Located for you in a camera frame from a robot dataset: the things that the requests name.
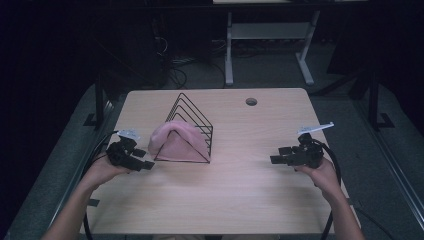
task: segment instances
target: dark background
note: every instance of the dark background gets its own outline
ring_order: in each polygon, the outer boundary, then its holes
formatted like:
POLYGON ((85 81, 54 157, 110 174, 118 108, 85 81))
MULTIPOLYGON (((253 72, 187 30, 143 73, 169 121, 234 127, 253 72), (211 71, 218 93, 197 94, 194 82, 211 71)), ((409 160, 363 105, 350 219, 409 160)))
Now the dark background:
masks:
MULTIPOLYGON (((405 113, 424 134, 423 4, 393 2, 360 8, 343 21, 338 21, 341 18, 334 11, 324 11, 315 38, 340 37, 329 67, 332 73, 349 74, 371 64, 380 82, 393 91, 405 113)), ((156 56, 154 33, 149 32, 152 16, 104 17, 92 11, 94 6, 104 3, 0 3, 1 110, 5 130, 1 138, 0 237, 10 227, 79 99, 99 74, 109 76, 105 85, 113 89, 108 91, 110 98, 131 89, 159 88, 164 81, 166 63, 152 61, 148 69, 154 73, 146 71, 142 64, 143 59, 156 56), (143 26, 141 35, 149 36, 141 40, 145 44, 138 46, 146 53, 138 60, 125 50, 128 44, 135 44, 128 40, 134 38, 132 33, 139 36, 131 30, 134 22, 135 26, 143 26), (117 63, 93 39, 93 33, 143 76, 117 63)), ((167 24, 160 30, 172 39, 170 46, 175 52, 192 51, 207 59, 207 42, 218 37, 225 39, 225 28, 221 28, 225 26, 225 14, 194 14, 197 21, 191 21, 189 26, 181 24, 188 21, 184 15, 166 15, 167 24), (201 38, 194 37, 198 33, 202 33, 201 38)))

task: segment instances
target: gray carpet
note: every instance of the gray carpet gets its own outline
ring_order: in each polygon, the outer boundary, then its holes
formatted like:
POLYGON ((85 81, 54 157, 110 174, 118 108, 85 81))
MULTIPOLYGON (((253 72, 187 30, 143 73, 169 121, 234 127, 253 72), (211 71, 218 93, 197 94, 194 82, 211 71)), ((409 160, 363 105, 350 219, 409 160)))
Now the gray carpet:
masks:
MULTIPOLYGON (((294 52, 299 44, 281 44, 278 48, 255 52, 249 58, 234 58, 234 85, 232 88, 300 87, 308 92, 319 90, 341 76, 326 74, 332 45, 313 45, 307 57, 316 83, 306 86, 295 61, 294 52)), ((223 56, 213 58, 212 63, 194 62, 179 67, 187 74, 186 88, 222 88, 224 79, 223 56)), ((354 102, 347 97, 352 83, 343 85, 325 97, 312 97, 311 102, 322 124, 330 121, 333 128, 324 130, 331 149, 336 153, 346 188, 355 207, 372 216, 388 229, 395 239, 424 239, 418 224, 394 180, 385 155, 376 142, 373 130, 366 122, 363 111, 367 99, 354 102)), ((169 81, 163 89, 175 89, 169 81)), ((424 141, 409 122, 393 95, 381 88, 380 112, 389 115, 395 128, 382 129, 378 136, 387 142, 393 155, 401 160, 399 165, 424 199, 424 141)), ((114 102, 113 111, 99 131, 83 126, 88 114, 94 113, 93 88, 81 99, 74 115, 52 152, 32 191, 10 229, 10 239, 38 239, 48 227, 58 204, 70 187, 83 157, 101 136, 112 130, 125 96, 114 102)), ((368 218, 358 213, 365 236, 368 239, 388 239, 387 235, 368 218)), ((149 236, 98 235, 95 239, 149 239, 149 236)), ((318 239, 318 235, 282 236, 282 239, 318 239)))

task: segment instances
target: wooden table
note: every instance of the wooden table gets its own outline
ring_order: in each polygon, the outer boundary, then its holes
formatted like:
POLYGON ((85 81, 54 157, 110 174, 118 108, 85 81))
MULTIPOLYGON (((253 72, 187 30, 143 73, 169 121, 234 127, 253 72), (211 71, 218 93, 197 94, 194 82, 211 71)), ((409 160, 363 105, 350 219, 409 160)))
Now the wooden table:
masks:
MULTIPOLYGON (((134 128, 147 149, 184 92, 213 124, 211 163, 156 162, 96 190, 88 207, 93 233, 321 233, 330 208, 309 177, 272 165, 278 148, 299 145, 297 130, 319 122, 303 89, 131 92, 116 124, 134 128), (248 106, 255 98, 256 106, 248 106)), ((326 142, 322 131, 312 137, 326 142)))

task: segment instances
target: white tag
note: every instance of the white tag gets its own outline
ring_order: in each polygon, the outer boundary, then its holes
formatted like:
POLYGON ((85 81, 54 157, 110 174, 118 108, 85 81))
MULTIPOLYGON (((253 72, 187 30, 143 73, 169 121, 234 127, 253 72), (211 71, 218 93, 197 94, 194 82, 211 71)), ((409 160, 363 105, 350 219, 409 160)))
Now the white tag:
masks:
POLYGON ((315 127, 301 127, 299 129, 299 131, 297 131, 298 134, 304 134, 304 133, 310 133, 310 132, 315 132, 318 130, 322 130, 325 128, 329 128, 334 126, 333 122, 330 122, 329 124, 324 124, 324 125, 319 125, 319 126, 315 126, 315 127))
POLYGON ((140 140, 140 135, 135 131, 135 129, 121 130, 118 131, 118 136, 130 138, 133 140, 140 140))

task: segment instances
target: triangular wire frame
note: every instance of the triangular wire frame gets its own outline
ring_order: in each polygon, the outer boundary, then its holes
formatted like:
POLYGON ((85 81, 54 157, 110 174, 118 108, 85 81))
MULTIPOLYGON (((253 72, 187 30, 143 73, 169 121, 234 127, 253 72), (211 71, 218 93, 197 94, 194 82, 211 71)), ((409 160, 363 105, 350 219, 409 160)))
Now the triangular wire frame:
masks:
MULTIPOLYGON (((175 100, 174 105, 172 106, 171 111, 168 114, 165 122, 170 122, 172 120, 182 120, 188 123, 192 123, 196 128, 199 129, 202 136, 205 138, 205 142, 208 148, 209 158, 211 157, 212 151, 212 135, 213 135, 213 126, 212 123, 203 115, 203 113, 194 105, 194 103, 185 95, 184 93, 180 93, 175 100)), ((173 130, 169 132, 168 136, 172 133, 176 132, 184 141, 187 142, 190 146, 192 146, 186 139, 184 139, 177 131, 173 130)), ((163 160, 158 159, 160 151, 166 142, 160 147, 159 152, 156 155, 155 161, 171 161, 171 160, 163 160)), ((208 157, 203 156, 199 151, 197 151, 203 159, 205 159, 206 163, 210 163, 208 157)))

